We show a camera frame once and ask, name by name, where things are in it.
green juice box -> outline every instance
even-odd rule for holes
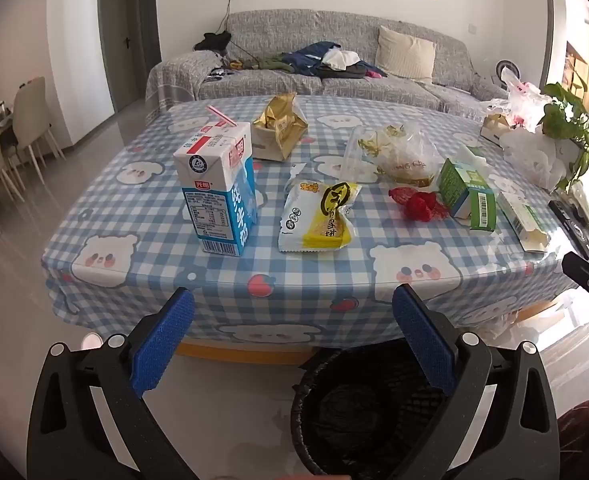
[[[475,168],[447,158],[441,170],[439,191],[447,208],[450,209],[450,215],[469,220],[471,230],[495,230],[495,195]]]

barcode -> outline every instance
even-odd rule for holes
[[[201,240],[204,243],[204,251],[208,253],[231,254],[237,256],[237,246],[233,244],[222,244],[211,240]]]
[[[479,227],[488,227],[488,200],[484,193],[479,193]]]
[[[517,233],[517,236],[519,236],[523,230],[524,225],[519,221],[519,218],[515,218],[515,232]]]

tile floor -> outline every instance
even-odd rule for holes
[[[26,204],[15,205],[0,190],[0,448],[22,474],[34,387],[46,352],[57,341],[79,348],[87,333],[52,314],[40,269],[43,247],[76,198],[143,130],[144,123],[145,110],[139,102],[70,150],[68,161],[47,159],[46,187],[38,182],[34,169],[24,170]],[[560,413],[589,397],[589,314],[585,314],[589,306],[585,298],[580,303],[581,316],[571,314],[571,308],[562,309],[561,317],[533,320],[502,336],[507,346],[525,336],[547,338],[540,346],[548,346],[543,358]],[[573,374],[565,365],[570,362],[577,365]],[[305,472],[289,433],[292,385],[301,376],[294,367],[175,357],[159,387],[145,399],[200,478],[270,480]],[[117,456],[133,465],[102,394],[95,397]],[[479,410],[478,426],[483,419]],[[473,445],[471,436],[459,461]]]

trash can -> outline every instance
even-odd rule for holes
[[[313,358],[292,404],[292,442],[315,475],[385,480],[446,397],[404,339]]]

sofa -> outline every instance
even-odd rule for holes
[[[230,59],[262,58],[293,52],[317,41],[335,41],[361,59],[375,63],[379,27],[432,41],[436,46],[433,83],[394,75],[387,78],[325,79],[273,70],[243,70],[220,81],[204,82],[222,65],[213,52],[190,52],[161,63],[150,73],[146,101],[148,120],[178,102],[245,95],[297,92],[306,95],[356,97],[430,108],[483,120],[479,102],[506,98],[505,90],[479,76],[462,41],[411,23],[372,16],[306,9],[250,10],[230,15]]]

